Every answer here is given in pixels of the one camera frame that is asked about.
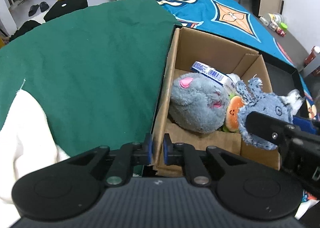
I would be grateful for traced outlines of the grey totoro plush toy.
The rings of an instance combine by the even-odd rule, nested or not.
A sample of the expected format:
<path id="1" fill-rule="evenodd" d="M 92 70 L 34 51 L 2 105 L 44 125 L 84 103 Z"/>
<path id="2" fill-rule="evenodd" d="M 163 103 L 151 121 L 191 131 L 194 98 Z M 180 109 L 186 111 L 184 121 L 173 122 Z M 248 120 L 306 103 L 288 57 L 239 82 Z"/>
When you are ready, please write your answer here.
<path id="1" fill-rule="evenodd" d="M 245 84 L 243 80 L 236 82 L 236 92 L 244 103 L 244 106 L 238 111 L 239 132 L 246 144 L 272 151 L 277 148 L 276 145 L 248 132 L 245 127 L 247 116 L 255 111 L 287 123 L 292 123 L 293 117 L 300 110 L 305 98 L 301 97 L 297 89 L 290 91 L 286 96 L 278 96 L 273 92 L 263 92 L 262 86 L 263 82 L 258 77 L 251 78 L 248 84 Z"/>

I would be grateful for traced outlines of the hamburger plush toy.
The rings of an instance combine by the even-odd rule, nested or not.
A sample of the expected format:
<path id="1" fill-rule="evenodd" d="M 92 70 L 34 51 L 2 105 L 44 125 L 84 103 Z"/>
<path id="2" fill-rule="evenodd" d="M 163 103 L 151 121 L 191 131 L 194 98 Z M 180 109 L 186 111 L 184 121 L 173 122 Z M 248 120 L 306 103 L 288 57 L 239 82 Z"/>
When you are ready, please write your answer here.
<path id="1" fill-rule="evenodd" d="M 239 130 L 238 112 L 244 106 L 243 100 L 240 96 L 233 96 L 230 100 L 226 111 L 225 124 L 223 125 L 224 132 L 236 133 Z"/>

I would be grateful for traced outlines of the blue tissue pack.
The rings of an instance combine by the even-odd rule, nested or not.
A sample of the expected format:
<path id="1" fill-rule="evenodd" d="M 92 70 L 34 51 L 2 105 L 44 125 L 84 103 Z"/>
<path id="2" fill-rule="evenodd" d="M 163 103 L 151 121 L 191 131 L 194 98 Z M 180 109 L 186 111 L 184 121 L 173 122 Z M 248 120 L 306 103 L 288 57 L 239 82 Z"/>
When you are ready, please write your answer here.
<path id="1" fill-rule="evenodd" d="M 233 82 L 233 80 L 229 76 L 217 71 L 213 67 L 196 61 L 191 66 L 191 69 L 192 71 L 201 73 L 206 77 L 216 81 L 226 90 L 229 95 L 236 93 L 235 82 Z"/>

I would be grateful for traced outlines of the grey round plush toy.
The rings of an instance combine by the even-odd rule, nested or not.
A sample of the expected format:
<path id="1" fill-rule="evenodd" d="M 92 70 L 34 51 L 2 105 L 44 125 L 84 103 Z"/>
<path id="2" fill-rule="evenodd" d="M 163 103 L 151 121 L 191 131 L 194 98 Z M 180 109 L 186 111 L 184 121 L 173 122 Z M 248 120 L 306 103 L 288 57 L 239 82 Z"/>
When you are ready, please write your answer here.
<path id="1" fill-rule="evenodd" d="M 181 128 L 209 134 L 223 126 L 229 95 L 214 80 L 186 73 L 172 82 L 169 115 Z"/>

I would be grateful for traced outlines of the white towel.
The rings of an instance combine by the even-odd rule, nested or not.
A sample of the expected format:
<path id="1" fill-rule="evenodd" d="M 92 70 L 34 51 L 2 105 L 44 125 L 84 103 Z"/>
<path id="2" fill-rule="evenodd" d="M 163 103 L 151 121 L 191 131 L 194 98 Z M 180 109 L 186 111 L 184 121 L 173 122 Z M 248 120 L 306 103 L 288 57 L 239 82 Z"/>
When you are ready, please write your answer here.
<path id="1" fill-rule="evenodd" d="M 55 144 L 38 101 L 25 90 L 17 91 L 1 128 L 1 227 L 20 218 L 11 198 L 15 182 L 67 158 Z"/>

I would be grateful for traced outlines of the red small toy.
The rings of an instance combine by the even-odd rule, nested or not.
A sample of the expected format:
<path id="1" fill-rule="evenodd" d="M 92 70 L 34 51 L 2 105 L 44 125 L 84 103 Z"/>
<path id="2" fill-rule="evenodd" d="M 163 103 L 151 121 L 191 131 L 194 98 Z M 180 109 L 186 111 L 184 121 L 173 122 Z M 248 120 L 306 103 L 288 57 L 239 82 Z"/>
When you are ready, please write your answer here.
<path id="1" fill-rule="evenodd" d="M 282 28 L 277 28 L 276 33 L 281 37 L 286 36 L 286 32 Z"/>

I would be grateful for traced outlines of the green small cup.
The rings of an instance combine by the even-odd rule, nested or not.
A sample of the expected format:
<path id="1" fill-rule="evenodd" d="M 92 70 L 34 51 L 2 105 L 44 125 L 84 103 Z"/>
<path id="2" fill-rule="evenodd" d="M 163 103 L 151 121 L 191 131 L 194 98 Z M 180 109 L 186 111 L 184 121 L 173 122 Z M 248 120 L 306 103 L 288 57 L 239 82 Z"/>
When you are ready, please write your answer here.
<path id="1" fill-rule="evenodd" d="M 282 30 L 284 30 L 284 31 L 286 31 L 287 28 L 288 28 L 287 24 L 285 24 L 284 22 L 281 22 L 281 23 L 279 24 L 279 27 L 280 27 Z"/>

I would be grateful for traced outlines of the white charger block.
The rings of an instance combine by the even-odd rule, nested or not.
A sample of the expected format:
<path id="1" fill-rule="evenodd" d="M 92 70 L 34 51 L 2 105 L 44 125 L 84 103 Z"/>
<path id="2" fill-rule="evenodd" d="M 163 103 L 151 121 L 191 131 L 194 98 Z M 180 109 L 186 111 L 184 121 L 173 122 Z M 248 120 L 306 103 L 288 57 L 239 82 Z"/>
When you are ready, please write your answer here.
<path id="1" fill-rule="evenodd" d="M 268 25 L 269 25 L 268 20 L 265 19 L 264 17 L 259 17 L 259 20 L 260 20 L 265 26 L 268 26 Z"/>

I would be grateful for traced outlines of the green cloth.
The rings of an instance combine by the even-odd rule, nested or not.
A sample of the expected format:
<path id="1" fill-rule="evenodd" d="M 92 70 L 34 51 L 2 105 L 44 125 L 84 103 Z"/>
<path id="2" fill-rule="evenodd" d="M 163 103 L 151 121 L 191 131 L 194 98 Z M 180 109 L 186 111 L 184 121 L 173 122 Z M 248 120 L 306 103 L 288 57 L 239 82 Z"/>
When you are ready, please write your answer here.
<path id="1" fill-rule="evenodd" d="M 120 0 L 37 26 L 1 49 L 1 119 L 22 87 L 70 156 L 142 142 L 176 24 L 155 0 Z"/>

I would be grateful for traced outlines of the blue patterned blanket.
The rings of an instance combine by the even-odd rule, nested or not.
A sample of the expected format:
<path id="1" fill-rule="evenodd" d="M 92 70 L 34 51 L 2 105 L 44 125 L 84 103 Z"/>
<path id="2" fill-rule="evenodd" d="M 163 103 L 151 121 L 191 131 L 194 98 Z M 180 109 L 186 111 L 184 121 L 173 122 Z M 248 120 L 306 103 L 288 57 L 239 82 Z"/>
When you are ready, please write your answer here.
<path id="1" fill-rule="evenodd" d="M 235 73 L 244 82 L 262 80 L 262 90 L 272 92 L 266 63 L 288 71 L 292 60 L 276 39 L 244 7 L 234 0 L 156 0 L 182 25 L 174 30 L 164 72 L 161 99 L 153 130 L 153 166 L 158 175 L 182 174 L 179 166 L 167 166 L 163 159 L 163 137 L 182 140 L 197 149 L 217 144 L 232 153 L 263 165 L 279 168 L 276 150 L 267 151 L 246 144 L 238 134 L 192 134 L 168 116 L 172 82 L 179 73 L 189 71 L 194 62 L 211 65 L 221 73 Z"/>

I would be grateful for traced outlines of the black laptop bag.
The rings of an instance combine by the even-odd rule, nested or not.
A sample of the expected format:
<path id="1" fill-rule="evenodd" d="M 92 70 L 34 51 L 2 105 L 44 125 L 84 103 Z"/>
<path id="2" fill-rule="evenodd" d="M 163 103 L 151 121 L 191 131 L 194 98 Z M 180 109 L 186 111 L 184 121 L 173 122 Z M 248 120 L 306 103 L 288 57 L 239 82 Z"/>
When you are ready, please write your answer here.
<path id="1" fill-rule="evenodd" d="M 48 22 L 65 14 L 72 13 L 88 7 L 87 0 L 58 0 L 44 16 L 44 21 Z"/>

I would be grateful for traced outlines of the right black slipper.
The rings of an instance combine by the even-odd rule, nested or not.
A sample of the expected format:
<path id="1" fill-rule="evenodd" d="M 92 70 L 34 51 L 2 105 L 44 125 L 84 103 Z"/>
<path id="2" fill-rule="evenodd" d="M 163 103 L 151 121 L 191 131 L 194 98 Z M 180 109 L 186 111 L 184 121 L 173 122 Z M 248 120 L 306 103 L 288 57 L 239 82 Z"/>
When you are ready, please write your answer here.
<path id="1" fill-rule="evenodd" d="M 41 12 L 45 12 L 49 9 L 49 5 L 45 1 L 41 2 L 39 7 Z"/>

